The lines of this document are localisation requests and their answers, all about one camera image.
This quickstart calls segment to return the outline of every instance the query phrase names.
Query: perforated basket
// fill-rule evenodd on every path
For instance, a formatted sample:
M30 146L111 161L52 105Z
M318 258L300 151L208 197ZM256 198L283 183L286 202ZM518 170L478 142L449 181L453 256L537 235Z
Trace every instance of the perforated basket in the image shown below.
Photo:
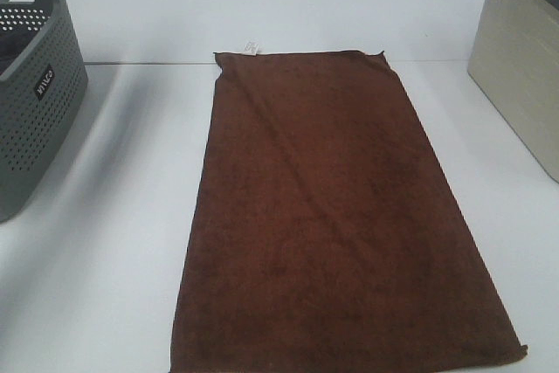
M36 35L0 75L0 221L37 186L87 85L66 0L0 4L0 32L22 29Z

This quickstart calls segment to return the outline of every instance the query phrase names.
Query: beige box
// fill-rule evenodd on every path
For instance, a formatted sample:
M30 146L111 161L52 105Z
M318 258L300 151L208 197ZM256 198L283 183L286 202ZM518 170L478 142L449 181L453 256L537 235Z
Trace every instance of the beige box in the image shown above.
M559 181L559 0L486 0L468 72Z

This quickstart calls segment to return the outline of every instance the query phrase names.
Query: towel tag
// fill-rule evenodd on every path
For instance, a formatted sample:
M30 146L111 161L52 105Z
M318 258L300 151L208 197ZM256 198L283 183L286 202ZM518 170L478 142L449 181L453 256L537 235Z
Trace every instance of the towel tag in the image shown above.
M245 56L256 56L259 52L259 44L254 41L249 41L246 43L245 50L241 53Z

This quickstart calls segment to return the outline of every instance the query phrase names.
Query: white surface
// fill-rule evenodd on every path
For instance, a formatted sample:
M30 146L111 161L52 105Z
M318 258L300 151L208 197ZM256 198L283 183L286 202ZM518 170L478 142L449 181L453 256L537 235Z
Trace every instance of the white surface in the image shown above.
M213 62L213 52L358 49L468 59L483 0L67 0L85 61Z
M184 0L186 6L178 4L159 27L155 12L170 13L172 0L155 2L145 12L119 0L69 1L74 20L74 9L81 10L77 26L89 59L211 60L212 50L241 51L256 28L266 33L256 39L265 49L385 48L521 342L530 347L520 363L478 371L559 371L559 184L544 174L467 76L465 60L425 62L467 58L483 0L328 1L345 15L321 15L325 0L286 0L292 9L285 9L284 17L269 6L277 6L272 0L252 0L254 8L245 0ZM304 14L321 15L320 28L297 24L305 17L293 5L308 1L318 5ZM373 7L391 2L400 6ZM96 13L119 6L128 17L101 19ZM363 28L352 24L355 16ZM282 31L277 17L286 24ZM171 37L177 20L184 23L184 38ZM218 26L225 22L234 24L222 33ZM431 31L423 40L426 27ZM410 58L418 61L395 61ZM26 208L0 224L3 373L169 369L176 295L219 71L216 66L87 70L85 102L56 161Z

